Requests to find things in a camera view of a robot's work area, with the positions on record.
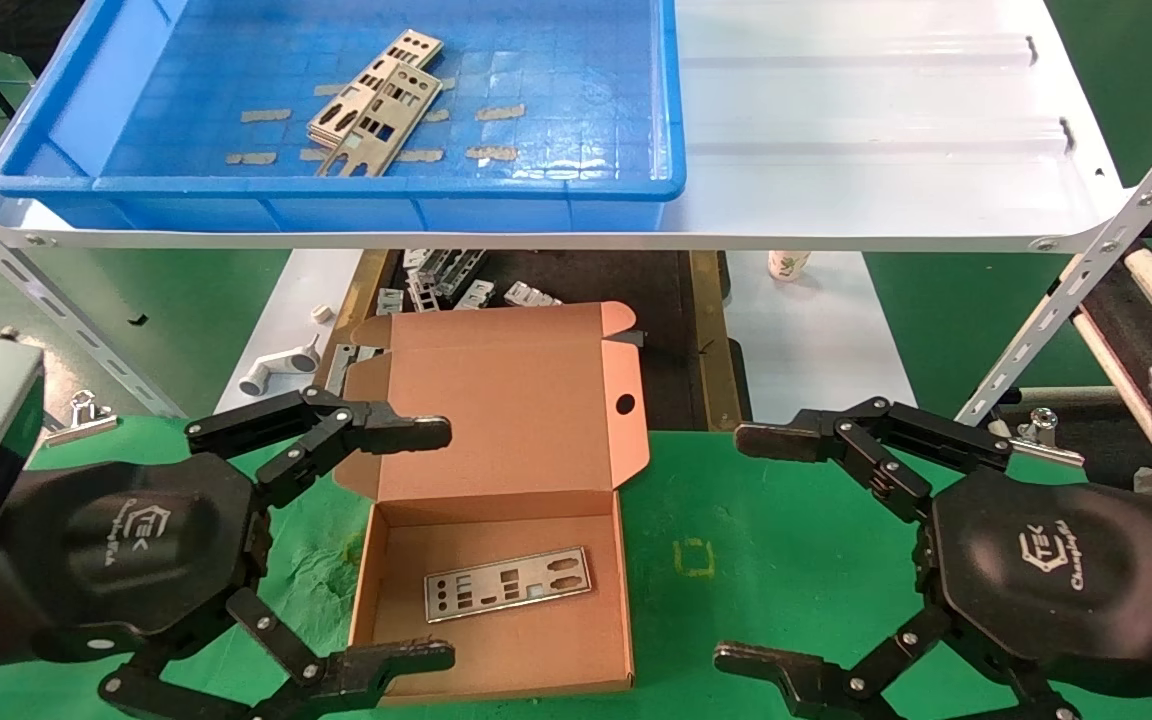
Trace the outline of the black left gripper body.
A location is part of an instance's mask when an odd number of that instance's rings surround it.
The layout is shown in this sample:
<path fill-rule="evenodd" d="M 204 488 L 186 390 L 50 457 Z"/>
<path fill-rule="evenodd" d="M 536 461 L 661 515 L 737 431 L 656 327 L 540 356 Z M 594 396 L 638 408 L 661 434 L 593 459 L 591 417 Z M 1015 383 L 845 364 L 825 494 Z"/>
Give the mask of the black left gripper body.
<path fill-rule="evenodd" d="M 0 515 L 0 548 L 37 614 L 32 642 L 165 641 L 198 632 L 262 577 L 270 511 L 212 454 L 28 471 Z"/>

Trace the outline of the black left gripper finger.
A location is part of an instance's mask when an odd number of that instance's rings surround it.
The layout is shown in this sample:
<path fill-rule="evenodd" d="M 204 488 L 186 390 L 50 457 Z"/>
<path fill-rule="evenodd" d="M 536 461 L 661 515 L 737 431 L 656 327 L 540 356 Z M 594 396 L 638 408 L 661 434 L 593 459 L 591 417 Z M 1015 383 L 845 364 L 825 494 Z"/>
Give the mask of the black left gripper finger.
<path fill-rule="evenodd" d="M 285 445 L 255 475 L 262 502 L 283 509 L 355 452 L 439 450 L 450 444 L 452 429 L 444 416 L 401 416 L 388 402 L 346 401 L 308 386 L 192 420 L 185 438 L 192 454 L 223 458 Z"/>
<path fill-rule="evenodd" d="M 227 598 L 225 611 L 287 674 L 268 698 L 244 705 L 165 682 L 168 655 L 147 646 L 103 679 L 101 700 L 136 719 L 320 719 L 374 708 L 397 676 L 449 670 L 456 660 L 450 643 L 434 639 L 365 644 L 314 655 L 250 588 Z"/>

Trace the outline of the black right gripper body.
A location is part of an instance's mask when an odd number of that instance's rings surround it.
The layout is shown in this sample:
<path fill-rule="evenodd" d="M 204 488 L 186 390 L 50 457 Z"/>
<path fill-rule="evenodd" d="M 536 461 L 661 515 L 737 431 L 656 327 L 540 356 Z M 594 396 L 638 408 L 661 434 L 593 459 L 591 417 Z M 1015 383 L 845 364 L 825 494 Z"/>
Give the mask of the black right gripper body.
<path fill-rule="evenodd" d="M 946 641 L 973 669 L 1152 696 L 1152 497 L 986 469 L 937 493 L 929 533 Z"/>

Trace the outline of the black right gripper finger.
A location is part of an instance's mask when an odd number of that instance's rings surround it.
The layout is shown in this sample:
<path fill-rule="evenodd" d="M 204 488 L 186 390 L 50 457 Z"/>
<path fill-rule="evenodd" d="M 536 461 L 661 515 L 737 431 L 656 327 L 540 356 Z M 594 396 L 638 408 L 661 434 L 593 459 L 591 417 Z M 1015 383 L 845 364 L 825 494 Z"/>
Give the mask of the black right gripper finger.
<path fill-rule="evenodd" d="M 748 457 L 835 462 L 870 497 L 905 523 L 929 518 L 933 488 L 897 458 L 904 452 L 960 473 L 1002 471 L 1011 445 L 987 429 L 968 427 L 918 407 L 869 397 L 842 411 L 801 410 L 788 424 L 744 423 L 733 433 Z"/>
<path fill-rule="evenodd" d="M 776 687 L 797 719 L 905 719 L 882 694 L 952 635 L 952 617 L 940 606 L 924 607 L 851 669 L 820 655 L 733 642 L 718 644 L 713 662 L 722 673 Z M 1015 694 L 1014 705 L 946 719 L 1082 719 L 1038 670 L 1005 667 L 1005 683 Z"/>

